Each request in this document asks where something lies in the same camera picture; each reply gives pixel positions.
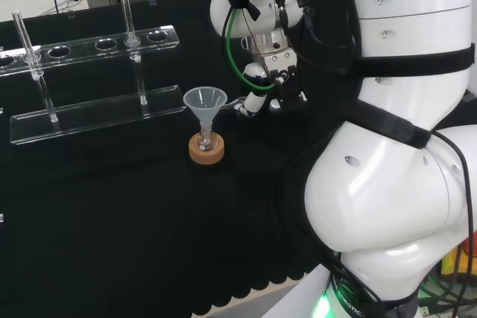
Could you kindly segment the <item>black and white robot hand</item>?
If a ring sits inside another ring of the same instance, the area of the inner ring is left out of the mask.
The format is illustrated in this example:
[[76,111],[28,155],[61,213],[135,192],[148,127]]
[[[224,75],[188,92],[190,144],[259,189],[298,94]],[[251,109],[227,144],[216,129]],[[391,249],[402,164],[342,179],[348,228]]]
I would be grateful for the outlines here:
[[233,108],[245,117],[251,118],[263,109],[272,114],[291,111],[307,102],[297,55],[290,49],[256,56],[245,66],[242,76],[248,81],[247,95]]

